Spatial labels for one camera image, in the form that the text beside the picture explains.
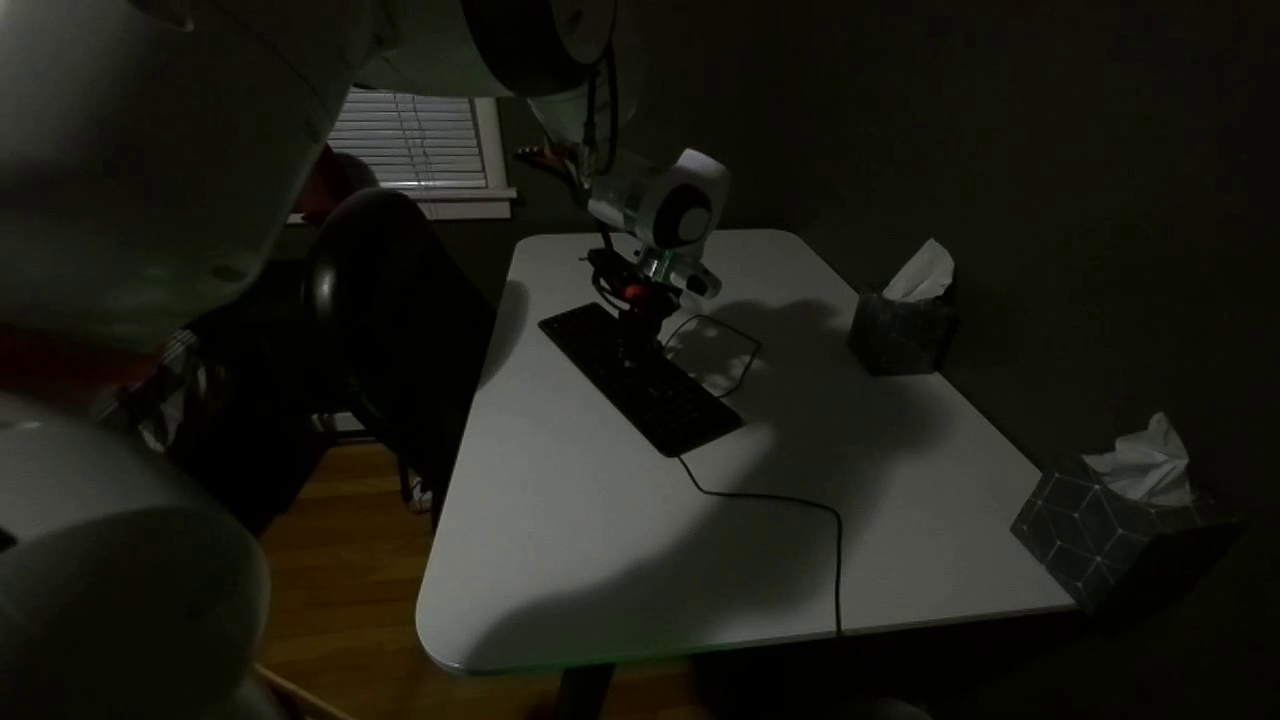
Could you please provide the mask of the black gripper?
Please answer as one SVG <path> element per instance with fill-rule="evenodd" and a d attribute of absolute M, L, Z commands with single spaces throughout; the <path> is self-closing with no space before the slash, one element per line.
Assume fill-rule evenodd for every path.
<path fill-rule="evenodd" d="M 674 294 L 643 278 L 614 247 L 590 247 L 588 266 L 590 266 L 590 287 L 614 307 L 655 326 L 663 326 L 674 313 Z"/>

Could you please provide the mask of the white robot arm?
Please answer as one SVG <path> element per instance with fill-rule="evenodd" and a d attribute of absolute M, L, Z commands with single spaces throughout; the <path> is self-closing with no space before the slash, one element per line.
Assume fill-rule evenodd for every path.
<path fill-rule="evenodd" d="M 285 720 L 260 539 L 106 419 L 355 89 L 576 93 L 632 0 L 0 0 L 0 720 Z"/>

